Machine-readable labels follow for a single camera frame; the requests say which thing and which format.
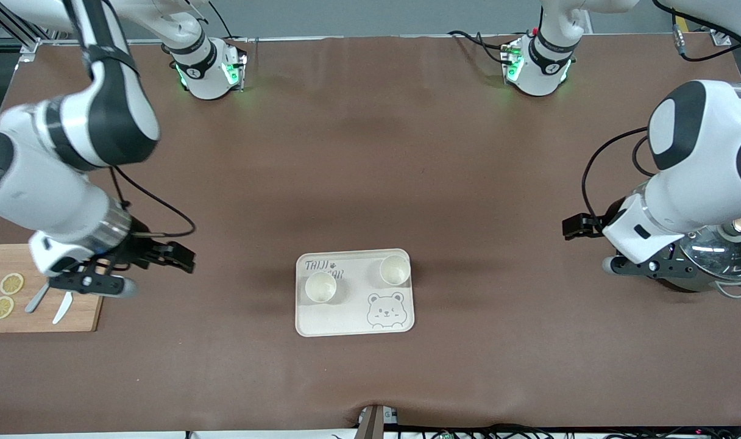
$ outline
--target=metal frame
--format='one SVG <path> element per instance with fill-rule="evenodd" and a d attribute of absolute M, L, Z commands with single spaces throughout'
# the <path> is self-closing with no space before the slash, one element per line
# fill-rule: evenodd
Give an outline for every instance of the metal frame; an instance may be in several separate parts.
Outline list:
<path fill-rule="evenodd" d="M 0 38 L 0 49 L 23 46 L 30 51 L 37 48 L 41 40 L 53 39 L 58 32 L 45 30 L 42 27 L 20 19 L 0 2 L 0 26 L 7 31 L 10 38 Z"/>

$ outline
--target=brown table surface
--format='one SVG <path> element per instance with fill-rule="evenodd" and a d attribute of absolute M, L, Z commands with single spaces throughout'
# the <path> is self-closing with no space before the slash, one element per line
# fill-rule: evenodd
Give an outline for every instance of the brown table surface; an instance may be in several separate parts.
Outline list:
<path fill-rule="evenodd" d="M 163 134 L 127 170 L 197 221 L 197 270 L 134 270 L 139 297 L 106 300 L 93 334 L 0 334 L 0 433 L 346 427 L 372 403 L 435 425 L 741 424 L 741 300 L 608 276 L 607 241 L 560 231 L 597 146 L 686 80 L 736 80 L 730 57 L 588 36 L 569 80 L 531 98 L 465 40 L 245 47 L 246 91 L 214 102 L 133 47 Z M 5 105 L 87 84 L 77 48 L 42 47 Z M 633 140 L 598 159 L 597 209 L 641 182 Z M 125 195 L 152 228 L 183 227 Z M 29 234 L 0 219 L 0 243 Z M 298 336 L 298 256 L 392 247 L 413 261 L 411 331 Z"/>

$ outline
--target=green led light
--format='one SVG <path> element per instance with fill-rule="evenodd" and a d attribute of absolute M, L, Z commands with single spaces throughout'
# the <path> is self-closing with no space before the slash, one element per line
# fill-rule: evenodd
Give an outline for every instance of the green led light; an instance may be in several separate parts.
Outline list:
<path fill-rule="evenodd" d="M 238 69 L 236 69 L 236 67 L 233 67 L 232 64 L 228 65 L 228 64 L 223 63 L 222 66 L 224 67 L 224 73 L 230 85 L 237 84 L 239 81 Z"/>
<path fill-rule="evenodd" d="M 184 86 L 184 88 L 187 88 L 186 86 L 186 79 L 183 77 L 183 72 L 181 72 L 181 67 L 178 67 L 178 64 L 175 65 L 175 70 L 178 72 L 179 78 L 181 78 L 181 85 Z"/>
<path fill-rule="evenodd" d="M 560 77 L 560 82 L 563 82 L 564 80 L 566 80 L 566 77 L 568 76 L 568 67 L 571 67 L 570 60 L 566 62 L 565 67 L 563 67 L 563 75 Z"/>
<path fill-rule="evenodd" d="M 522 56 L 517 56 L 512 65 L 509 66 L 509 72 L 506 75 L 509 80 L 517 80 L 517 78 L 519 77 L 519 71 L 522 70 L 524 61 L 525 59 Z"/>

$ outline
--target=white cup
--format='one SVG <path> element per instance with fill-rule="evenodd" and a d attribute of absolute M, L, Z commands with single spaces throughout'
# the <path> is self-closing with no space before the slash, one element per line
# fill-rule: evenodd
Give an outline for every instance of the white cup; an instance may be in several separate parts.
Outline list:
<path fill-rule="evenodd" d="M 317 303 L 329 302 L 337 289 L 338 284 L 330 273 L 318 271 L 306 280 L 306 296 Z"/>
<path fill-rule="evenodd" d="M 383 281 L 393 287 L 397 287 L 409 280 L 411 276 L 411 263 L 402 256 L 387 256 L 381 261 L 378 271 Z"/>

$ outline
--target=lemon slice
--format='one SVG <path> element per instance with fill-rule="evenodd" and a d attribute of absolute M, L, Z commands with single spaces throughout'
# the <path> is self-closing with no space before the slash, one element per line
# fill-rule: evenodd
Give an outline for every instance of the lemon slice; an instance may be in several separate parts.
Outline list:
<path fill-rule="evenodd" d="M 0 297 L 0 319 L 8 317 L 13 312 L 14 301 L 8 296 Z"/>
<path fill-rule="evenodd" d="M 0 282 L 0 291 L 3 294 L 11 295 L 21 291 L 24 287 L 24 277 L 19 273 L 10 273 Z"/>

